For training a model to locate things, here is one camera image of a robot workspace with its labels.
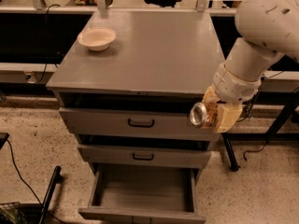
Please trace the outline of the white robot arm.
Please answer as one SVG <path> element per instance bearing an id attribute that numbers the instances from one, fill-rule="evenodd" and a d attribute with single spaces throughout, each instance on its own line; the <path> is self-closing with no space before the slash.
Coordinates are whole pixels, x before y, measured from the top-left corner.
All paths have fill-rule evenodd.
<path id="1" fill-rule="evenodd" d="M 299 60 L 299 0 L 243 0 L 235 27 L 241 36 L 190 113 L 193 125 L 215 133 L 234 126 L 242 104 L 261 86 L 265 70 L 284 55 Z"/>

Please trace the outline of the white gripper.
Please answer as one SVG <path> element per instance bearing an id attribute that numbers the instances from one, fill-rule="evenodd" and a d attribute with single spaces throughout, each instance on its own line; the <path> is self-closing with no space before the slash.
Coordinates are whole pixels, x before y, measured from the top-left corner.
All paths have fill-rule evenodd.
<path id="1" fill-rule="evenodd" d="M 221 63 L 213 77 L 213 83 L 204 94 L 202 103 L 216 104 L 219 100 L 225 103 L 243 103 L 250 100 L 258 91 L 261 80 L 245 81 L 232 75 Z M 226 133 L 237 122 L 242 113 L 242 105 L 220 104 L 217 108 L 215 133 Z"/>

